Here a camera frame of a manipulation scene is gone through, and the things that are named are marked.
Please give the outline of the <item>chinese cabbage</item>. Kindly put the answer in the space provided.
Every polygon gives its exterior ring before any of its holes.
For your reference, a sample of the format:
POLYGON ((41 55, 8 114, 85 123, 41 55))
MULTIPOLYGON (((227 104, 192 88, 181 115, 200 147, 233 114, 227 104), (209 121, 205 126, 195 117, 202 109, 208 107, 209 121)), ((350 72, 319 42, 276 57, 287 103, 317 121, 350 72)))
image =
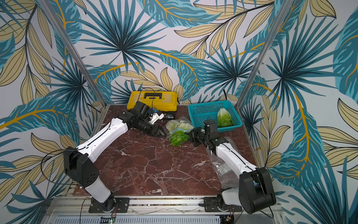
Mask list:
POLYGON ((233 119, 230 113, 225 109, 221 108, 217 113, 217 124, 218 127, 231 127, 234 125, 233 119))
POLYGON ((183 130, 177 130, 174 132, 169 140, 173 146, 180 146, 182 143, 186 142, 189 139, 189 135, 183 130))
POLYGON ((177 130, 183 130, 186 132, 192 130, 194 127, 186 120, 171 120, 166 123, 166 128, 169 132, 175 132, 177 130))

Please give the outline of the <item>clear zipper bag blue seal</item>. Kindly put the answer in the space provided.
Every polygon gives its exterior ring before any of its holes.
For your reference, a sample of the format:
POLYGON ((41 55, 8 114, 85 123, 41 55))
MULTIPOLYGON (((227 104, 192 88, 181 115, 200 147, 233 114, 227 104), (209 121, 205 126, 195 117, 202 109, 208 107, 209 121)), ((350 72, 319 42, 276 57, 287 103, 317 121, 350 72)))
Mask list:
POLYGON ((184 131, 189 132, 192 129, 194 129, 193 124, 190 122, 190 120, 184 116, 180 117, 179 119, 173 119, 166 123, 165 125, 166 131, 172 135, 176 131, 184 131))

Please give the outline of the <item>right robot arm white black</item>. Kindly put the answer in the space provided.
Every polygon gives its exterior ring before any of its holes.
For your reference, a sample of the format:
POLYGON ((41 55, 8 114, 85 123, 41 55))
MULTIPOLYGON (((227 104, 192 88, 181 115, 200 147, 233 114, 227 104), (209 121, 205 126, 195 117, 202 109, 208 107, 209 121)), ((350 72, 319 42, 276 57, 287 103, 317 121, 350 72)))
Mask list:
POLYGON ((186 133, 195 146, 203 144, 222 159, 239 179, 239 187, 221 190, 216 199, 202 206, 216 205, 221 211, 240 206, 248 214, 262 211, 277 203, 270 173, 266 168, 258 168, 241 156, 217 131, 202 131, 195 128, 186 133))

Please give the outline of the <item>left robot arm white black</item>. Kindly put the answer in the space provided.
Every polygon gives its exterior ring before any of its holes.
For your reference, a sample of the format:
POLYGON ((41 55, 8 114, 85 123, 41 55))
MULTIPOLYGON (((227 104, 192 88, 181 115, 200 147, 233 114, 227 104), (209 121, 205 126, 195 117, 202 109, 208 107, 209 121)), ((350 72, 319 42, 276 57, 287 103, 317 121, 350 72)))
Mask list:
POLYGON ((154 113, 149 121, 146 120, 144 113, 134 109, 120 112, 85 143, 64 150, 65 174, 82 186, 105 211, 109 211, 114 206, 115 199, 99 177, 99 170, 95 166, 96 160, 117 138, 131 129, 152 137, 165 137, 166 133, 162 127, 155 124, 163 118, 164 114, 161 111, 154 113))

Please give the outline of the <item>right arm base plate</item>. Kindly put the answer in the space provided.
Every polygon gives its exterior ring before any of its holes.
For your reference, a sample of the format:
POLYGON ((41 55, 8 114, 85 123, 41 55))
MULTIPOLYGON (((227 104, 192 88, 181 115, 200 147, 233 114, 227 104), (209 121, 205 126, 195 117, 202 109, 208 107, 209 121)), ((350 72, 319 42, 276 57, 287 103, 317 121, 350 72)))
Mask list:
POLYGON ((243 209, 238 205, 227 205, 218 197, 204 197, 204 202, 199 203, 205 212, 242 212, 243 209))

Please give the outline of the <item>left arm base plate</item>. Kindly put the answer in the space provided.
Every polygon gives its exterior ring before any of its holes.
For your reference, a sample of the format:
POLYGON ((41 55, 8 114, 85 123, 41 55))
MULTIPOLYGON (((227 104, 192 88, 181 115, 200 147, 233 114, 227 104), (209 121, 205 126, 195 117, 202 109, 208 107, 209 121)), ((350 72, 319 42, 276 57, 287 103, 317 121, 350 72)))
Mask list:
POLYGON ((129 202, 128 197, 110 197, 104 203, 91 199, 89 213, 126 213, 129 202))

